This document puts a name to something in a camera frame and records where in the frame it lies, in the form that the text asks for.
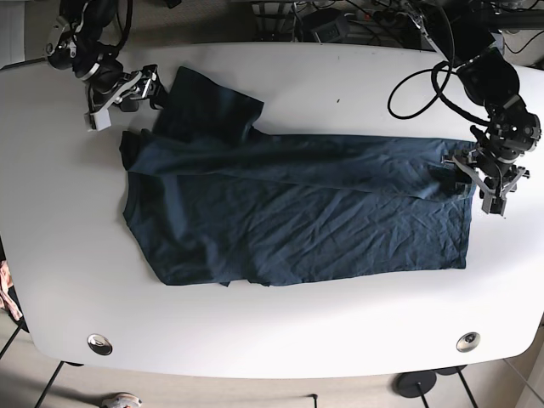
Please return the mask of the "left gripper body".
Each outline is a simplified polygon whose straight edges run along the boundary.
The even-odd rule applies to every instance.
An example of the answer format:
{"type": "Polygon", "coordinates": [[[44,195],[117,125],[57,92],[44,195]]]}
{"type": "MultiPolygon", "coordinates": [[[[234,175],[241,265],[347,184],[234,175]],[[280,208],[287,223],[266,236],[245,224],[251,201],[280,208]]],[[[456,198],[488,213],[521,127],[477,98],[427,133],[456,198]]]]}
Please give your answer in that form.
{"type": "Polygon", "coordinates": [[[483,204],[506,204],[519,180],[530,178],[526,167],[517,166],[515,161],[500,161],[481,147],[448,150],[441,161],[454,165],[479,187],[483,204]]]}

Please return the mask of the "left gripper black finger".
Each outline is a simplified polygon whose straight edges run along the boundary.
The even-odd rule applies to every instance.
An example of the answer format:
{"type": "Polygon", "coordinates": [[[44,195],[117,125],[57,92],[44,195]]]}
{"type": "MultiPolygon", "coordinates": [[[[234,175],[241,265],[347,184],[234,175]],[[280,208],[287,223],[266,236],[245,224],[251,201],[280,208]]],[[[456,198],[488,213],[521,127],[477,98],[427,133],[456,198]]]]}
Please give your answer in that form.
{"type": "Polygon", "coordinates": [[[473,195],[473,180],[459,167],[454,168],[455,192],[459,196],[473,195]]]}

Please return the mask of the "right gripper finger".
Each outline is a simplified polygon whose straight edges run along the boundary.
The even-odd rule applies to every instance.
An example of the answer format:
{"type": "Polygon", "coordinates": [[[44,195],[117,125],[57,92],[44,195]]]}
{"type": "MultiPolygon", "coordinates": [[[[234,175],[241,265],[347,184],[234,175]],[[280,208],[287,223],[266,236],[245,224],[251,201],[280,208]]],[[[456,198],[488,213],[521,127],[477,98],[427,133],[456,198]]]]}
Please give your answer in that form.
{"type": "Polygon", "coordinates": [[[162,110],[166,106],[168,91],[159,80],[155,80],[151,83],[148,92],[148,100],[152,110],[162,110]]]}
{"type": "Polygon", "coordinates": [[[133,99],[123,99],[120,103],[117,104],[117,107],[122,112],[133,113],[139,109],[139,102],[133,99]]]}

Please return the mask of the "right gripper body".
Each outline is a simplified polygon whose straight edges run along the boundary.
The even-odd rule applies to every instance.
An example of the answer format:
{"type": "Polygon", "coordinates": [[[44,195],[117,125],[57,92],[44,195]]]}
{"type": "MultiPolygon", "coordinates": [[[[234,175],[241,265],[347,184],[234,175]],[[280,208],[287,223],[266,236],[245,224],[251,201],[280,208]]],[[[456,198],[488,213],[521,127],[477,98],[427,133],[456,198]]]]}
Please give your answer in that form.
{"type": "Polygon", "coordinates": [[[158,65],[145,65],[130,73],[101,66],[87,81],[89,112],[108,110],[123,99],[148,100],[153,81],[158,80],[158,65]]]}

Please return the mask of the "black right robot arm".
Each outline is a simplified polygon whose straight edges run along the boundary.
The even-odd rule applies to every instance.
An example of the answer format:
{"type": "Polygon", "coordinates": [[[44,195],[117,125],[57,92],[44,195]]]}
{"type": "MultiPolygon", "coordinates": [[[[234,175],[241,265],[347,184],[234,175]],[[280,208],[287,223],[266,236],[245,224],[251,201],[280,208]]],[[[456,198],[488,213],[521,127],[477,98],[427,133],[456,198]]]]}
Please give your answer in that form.
{"type": "Polygon", "coordinates": [[[72,70],[87,89],[88,113],[96,120],[112,105],[135,112],[147,100],[153,110],[167,102],[157,65],[126,72],[118,60],[132,28],[133,1],[120,19],[118,1],[62,1],[45,45],[47,62],[56,70],[72,70]]]}

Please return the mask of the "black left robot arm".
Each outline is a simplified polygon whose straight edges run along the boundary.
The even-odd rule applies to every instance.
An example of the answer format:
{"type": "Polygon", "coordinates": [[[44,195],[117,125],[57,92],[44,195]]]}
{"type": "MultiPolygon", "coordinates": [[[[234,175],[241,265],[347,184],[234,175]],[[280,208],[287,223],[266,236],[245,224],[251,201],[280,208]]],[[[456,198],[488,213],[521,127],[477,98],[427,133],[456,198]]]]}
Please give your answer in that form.
{"type": "Polygon", "coordinates": [[[472,123],[477,140],[472,150],[457,150],[445,159],[478,185],[484,212],[501,214],[507,194],[530,175],[515,162],[536,148],[541,123],[527,110],[519,94],[518,73],[503,58],[493,34],[502,22],[530,21],[543,13],[499,14],[484,1],[405,1],[403,7],[429,44],[444,56],[441,66],[456,73],[468,98],[487,113],[481,119],[448,100],[438,83],[439,70],[432,69],[431,83],[439,98],[472,123]]]}

